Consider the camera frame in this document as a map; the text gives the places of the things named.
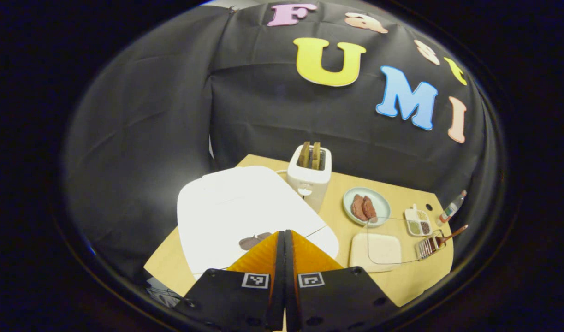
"black fabric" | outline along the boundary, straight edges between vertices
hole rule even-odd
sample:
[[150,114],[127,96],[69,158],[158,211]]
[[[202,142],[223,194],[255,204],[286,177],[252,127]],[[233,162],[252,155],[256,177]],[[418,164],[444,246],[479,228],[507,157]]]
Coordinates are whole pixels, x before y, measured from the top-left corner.
[[[332,152],[334,172],[431,191],[442,205],[448,204],[467,188],[484,144],[484,109],[471,73],[457,61],[468,82],[462,85],[444,60],[456,61],[454,55],[390,15],[315,4],[318,8],[297,25],[267,27],[273,18],[271,4],[246,8],[231,17],[211,73],[210,134],[219,166],[235,166],[247,154],[288,160],[304,141],[320,141]],[[344,22],[347,12],[374,17],[389,33],[349,26]],[[330,42],[322,59],[323,68],[330,71],[343,68],[338,42],[366,48],[358,79],[333,88],[302,78],[293,44],[299,37]],[[440,66],[417,51],[415,39],[436,52]],[[410,118],[376,112],[385,92],[383,65],[402,70],[412,89],[421,82],[438,89],[432,130],[414,126]],[[450,96],[467,107],[464,144],[448,137]]]
[[201,6],[141,37],[99,74],[71,121],[69,213],[130,278],[176,227],[181,188],[210,172],[207,73],[228,18]]

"white cutting board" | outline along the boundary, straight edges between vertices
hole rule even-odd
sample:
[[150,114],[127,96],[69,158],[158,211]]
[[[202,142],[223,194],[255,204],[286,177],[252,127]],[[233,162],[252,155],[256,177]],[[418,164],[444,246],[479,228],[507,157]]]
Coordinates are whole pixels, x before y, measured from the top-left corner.
[[181,247],[191,273],[224,269],[246,253],[239,241],[291,229],[332,258],[339,243],[325,222],[276,172],[236,167],[188,183],[177,198]]

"meat slice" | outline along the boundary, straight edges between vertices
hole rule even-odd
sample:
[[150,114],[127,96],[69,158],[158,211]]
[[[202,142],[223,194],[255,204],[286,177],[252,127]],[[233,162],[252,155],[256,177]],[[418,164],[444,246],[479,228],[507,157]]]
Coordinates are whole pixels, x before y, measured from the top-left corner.
[[356,195],[354,197],[354,201],[351,204],[351,212],[353,213],[356,218],[360,219],[361,221],[368,221],[368,217],[364,214],[362,210],[362,205],[364,204],[364,198],[360,195]]
[[372,219],[376,217],[376,210],[374,210],[374,206],[372,205],[372,200],[370,197],[364,196],[364,204],[362,204],[362,211],[364,211],[364,215],[368,219]]

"foam letter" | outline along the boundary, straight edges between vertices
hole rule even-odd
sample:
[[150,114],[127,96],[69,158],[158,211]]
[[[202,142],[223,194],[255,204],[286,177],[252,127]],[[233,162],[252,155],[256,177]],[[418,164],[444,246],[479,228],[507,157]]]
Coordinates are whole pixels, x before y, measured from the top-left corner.
[[466,80],[464,80],[462,74],[463,71],[462,69],[460,69],[456,63],[454,63],[454,61],[452,61],[451,59],[448,58],[444,58],[446,61],[448,61],[448,63],[450,63],[450,69],[452,69],[452,73],[454,74],[454,76],[464,85],[466,85]]
[[382,24],[375,18],[362,15],[361,13],[347,12],[345,13],[345,23],[351,25],[352,27],[370,29],[372,31],[379,32],[381,34],[388,33],[389,31],[382,27]]
[[438,57],[435,56],[435,52],[431,47],[423,44],[423,42],[419,40],[414,40],[414,42],[417,45],[417,51],[419,51],[423,57],[431,61],[434,65],[439,65]]
[[312,4],[290,4],[290,5],[277,5],[272,6],[272,9],[276,12],[273,15],[273,20],[267,24],[268,27],[276,27],[277,25],[295,25],[298,23],[298,19],[292,17],[296,15],[298,18],[304,18],[307,16],[307,9],[315,10],[317,6]]
[[450,97],[452,103],[452,126],[448,129],[448,136],[458,143],[464,143],[464,112],[466,106],[454,97]]
[[337,73],[322,68],[322,49],[329,42],[319,38],[296,38],[298,46],[296,69],[305,80],[328,86],[345,86],[352,84],[360,74],[360,54],[366,49],[356,44],[339,42],[337,47],[343,50],[343,69]]
[[431,130],[433,115],[433,101],[438,95],[438,90],[427,82],[421,82],[414,92],[404,77],[404,73],[396,68],[383,65],[380,70],[386,75],[385,98],[381,104],[376,105],[376,111],[382,115],[394,118],[398,110],[395,107],[396,100],[400,106],[400,113],[403,120],[415,109],[417,112],[411,118],[414,125],[424,130]]

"yellow letter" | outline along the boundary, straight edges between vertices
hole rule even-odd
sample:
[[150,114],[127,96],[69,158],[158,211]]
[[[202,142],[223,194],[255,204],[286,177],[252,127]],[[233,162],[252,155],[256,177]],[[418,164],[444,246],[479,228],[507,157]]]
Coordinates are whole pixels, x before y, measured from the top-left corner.
[[431,61],[434,65],[439,65],[438,57],[435,56],[435,52],[431,49],[431,47],[423,44],[419,40],[414,40],[415,45],[417,45],[417,51],[423,55],[426,59]]
[[464,80],[463,78],[463,71],[462,69],[460,69],[455,63],[454,61],[452,61],[451,59],[448,58],[444,58],[446,61],[448,61],[448,63],[450,63],[450,69],[452,69],[452,73],[454,74],[454,76],[464,85],[466,85],[466,80]]
[[380,32],[381,34],[388,33],[382,24],[375,18],[362,15],[361,13],[347,12],[345,13],[345,23],[352,27],[370,29],[372,31]]
[[352,84],[360,74],[360,54],[366,49],[356,44],[339,42],[337,47],[343,50],[343,69],[337,73],[322,68],[322,49],[329,42],[319,38],[296,38],[298,46],[296,70],[305,80],[328,86],[345,86]]
[[464,143],[464,112],[466,106],[454,97],[450,97],[452,103],[452,126],[448,129],[448,136],[458,143]]

